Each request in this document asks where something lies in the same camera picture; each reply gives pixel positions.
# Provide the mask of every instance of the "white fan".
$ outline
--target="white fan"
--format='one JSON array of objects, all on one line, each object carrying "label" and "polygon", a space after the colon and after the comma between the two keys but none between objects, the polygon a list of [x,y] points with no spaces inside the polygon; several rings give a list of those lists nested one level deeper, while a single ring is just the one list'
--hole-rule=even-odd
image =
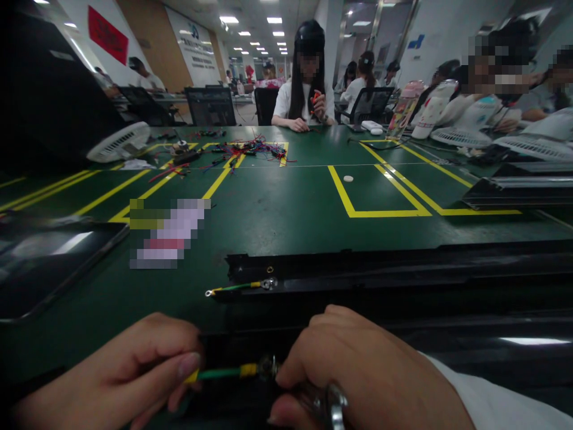
[{"label": "white fan", "polygon": [[573,161],[573,107],[561,109],[529,125],[517,136],[500,137],[494,143],[514,152],[545,161]]},{"label": "white fan", "polygon": [[100,163],[133,158],[146,147],[150,133],[146,122],[128,125],[93,147],[87,158]]},{"label": "white fan", "polygon": [[493,97],[484,97],[467,108],[462,117],[452,127],[438,128],[430,137],[442,143],[467,148],[485,148],[492,140],[482,133],[483,128],[495,113]]}]

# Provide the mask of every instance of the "red banner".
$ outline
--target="red banner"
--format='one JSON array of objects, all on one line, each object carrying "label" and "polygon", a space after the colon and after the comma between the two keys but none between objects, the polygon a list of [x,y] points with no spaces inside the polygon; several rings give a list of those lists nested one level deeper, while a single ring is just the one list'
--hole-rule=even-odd
[{"label": "red banner", "polygon": [[90,39],[123,65],[127,64],[129,39],[93,7],[88,6]]}]

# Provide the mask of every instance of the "water bottle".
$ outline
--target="water bottle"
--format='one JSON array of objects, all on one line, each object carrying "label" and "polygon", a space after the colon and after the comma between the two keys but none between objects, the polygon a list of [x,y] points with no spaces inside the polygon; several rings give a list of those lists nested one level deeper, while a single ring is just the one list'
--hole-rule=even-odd
[{"label": "water bottle", "polygon": [[398,103],[394,108],[394,116],[388,126],[388,133],[386,138],[390,140],[400,140],[402,133],[406,130],[406,126],[412,116],[412,111],[415,109],[420,95],[424,92],[423,81],[410,81],[404,87]]},{"label": "water bottle", "polygon": [[458,81],[448,79],[438,85],[428,96],[424,106],[420,108],[416,127],[412,132],[415,139],[425,139],[430,135],[437,121],[442,116],[442,112],[449,103],[449,98],[455,92]]}]

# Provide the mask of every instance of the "black chair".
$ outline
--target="black chair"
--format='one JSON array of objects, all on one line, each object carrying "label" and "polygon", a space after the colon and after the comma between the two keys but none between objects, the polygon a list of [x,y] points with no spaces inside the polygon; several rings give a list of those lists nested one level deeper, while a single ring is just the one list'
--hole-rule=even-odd
[{"label": "black chair", "polygon": [[189,112],[193,125],[205,126],[234,126],[235,109],[233,96],[229,88],[185,88],[185,96],[189,104]]},{"label": "black chair", "polygon": [[394,93],[393,87],[363,88],[358,94],[356,103],[350,113],[338,112],[350,120],[350,124],[361,124],[362,121],[384,122],[384,110]]},{"label": "black chair", "polygon": [[173,127],[174,125],[187,125],[186,122],[177,122],[173,116],[141,87],[119,87],[120,92],[130,103],[128,110],[142,121],[153,127]]},{"label": "black chair", "polygon": [[278,88],[255,88],[255,105],[259,125],[271,125],[278,95]]}]

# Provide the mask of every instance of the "green workbench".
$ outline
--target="green workbench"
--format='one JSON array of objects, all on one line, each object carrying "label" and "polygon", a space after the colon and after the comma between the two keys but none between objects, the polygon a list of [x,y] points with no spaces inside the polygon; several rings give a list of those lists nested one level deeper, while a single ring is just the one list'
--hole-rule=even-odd
[{"label": "green workbench", "polygon": [[[154,129],[153,135],[166,130]],[[301,303],[293,312],[277,304],[222,305],[206,298],[205,290],[228,285],[227,254],[404,250],[573,238],[566,222],[537,211],[469,210],[459,200],[479,172],[443,165],[441,158],[456,156],[451,153],[413,143],[374,152],[347,139],[376,137],[353,134],[345,126],[307,134],[276,127],[226,130],[227,136],[219,139],[197,139],[196,129],[190,127],[179,133],[197,148],[262,134],[268,142],[288,143],[288,159],[296,162],[281,166],[277,160],[247,156],[234,174],[223,167],[203,173],[199,167],[219,156],[205,154],[186,177],[171,174],[152,183],[149,179],[158,171],[118,170],[121,164],[95,165],[73,178],[0,183],[0,207],[23,199],[15,205],[18,209],[45,216],[84,214],[99,221],[128,221],[130,199],[139,197],[152,209],[173,208],[176,199],[184,198],[210,197],[214,206],[177,269],[130,270],[130,249],[136,243],[128,238],[42,314],[1,328],[9,382],[58,366],[69,368],[155,311],[193,321],[204,332],[299,324],[320,311],[322,304]],[[170,160],[162,152],[163,143],[156,142],[145,155],[158,166]],[[353,181],[343,181],[346,175]]]}]

